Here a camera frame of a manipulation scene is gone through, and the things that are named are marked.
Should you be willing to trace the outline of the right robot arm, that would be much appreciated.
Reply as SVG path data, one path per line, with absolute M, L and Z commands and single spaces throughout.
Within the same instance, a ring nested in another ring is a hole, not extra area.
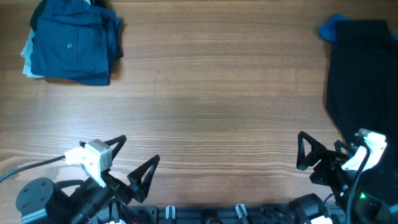
M 359 129 L 330 150 L 308 133 L 297 136 L 296 168 L 331 189 L 345 223 L 397 223 L 397 143 L 389 134 Z

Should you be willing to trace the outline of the navy blue shorts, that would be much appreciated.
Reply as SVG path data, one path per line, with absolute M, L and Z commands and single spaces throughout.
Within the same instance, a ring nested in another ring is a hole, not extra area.
M 31 72 L 107 86 L 122 57 L 122 20 L 103 1 L 46 0 L 34 32 Z

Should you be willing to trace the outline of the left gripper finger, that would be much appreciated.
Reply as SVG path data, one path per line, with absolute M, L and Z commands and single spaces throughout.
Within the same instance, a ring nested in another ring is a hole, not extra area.
M 115 145 L 115 147 L 112 149 L 112 160 L 114 160 L 114 158 L 117 156 L 118 152 L 124 146 L 124 143 L 126 142 L 126 140 L 127 140 L 127 137 L 125 135 L 121 135 L 114 139 L 110 139 L 110 140 L 104 142 L 108 146 Z
M 127 175 L 133 199 L 142 203 L 148 196 L 155 170 L 160 162 L 157 154 Z

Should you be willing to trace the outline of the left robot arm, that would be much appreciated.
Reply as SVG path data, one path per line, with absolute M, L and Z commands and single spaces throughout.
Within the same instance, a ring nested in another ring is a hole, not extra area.
M 150 158 L 129 173 L 130 183 L 125 184 L 112 176 L 110 169 L 126 139 L 124 135 L 105 142 L 95 139 L 67 151 L 65 162 L 80 165 L 88 178 L 53 182 L 42 177 L 30 181 L 16 198 L 21 222 L 139 223 L 128 204 L 147 198 L 160 157 Z

